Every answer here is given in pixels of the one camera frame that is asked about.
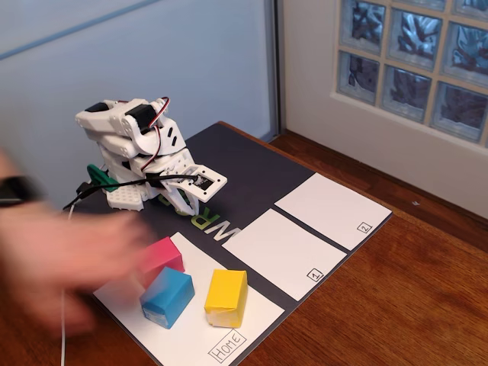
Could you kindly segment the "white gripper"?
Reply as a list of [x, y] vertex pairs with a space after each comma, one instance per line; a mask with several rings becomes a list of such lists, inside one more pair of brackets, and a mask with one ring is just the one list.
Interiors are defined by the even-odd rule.
[[[168, 176], [168, 175], [193, 175], [197, 171], [198, 164], [196, 164], [191, 156], [188, 148], [184, 148], [179, 152], [162, 156], [154, 159], [146, 167], [146, 177]], [[175, 209], [187, 209], [186, 214], [190, 216], [197, 216], [199, 214], [199, 203], [197, 197], [193, 194], [186, 193], [188, 203], [180, 194], [179, 189], [185, 190], [192, 179], [176, 178], [146, 184], [149, 191], [156, 189], [163, 189], [162, 195], [169, 201]]]

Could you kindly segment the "person's hand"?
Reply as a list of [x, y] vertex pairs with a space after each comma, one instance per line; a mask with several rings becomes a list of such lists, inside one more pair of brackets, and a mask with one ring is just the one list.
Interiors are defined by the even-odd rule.
[[1, 210], [1, 260], [9, 292], [34, 321], [59, 335], [94, 325], [80, 298], [131, 273], [153, 240], [148, 226], [127, 211], [64, 214], [40, 202]]

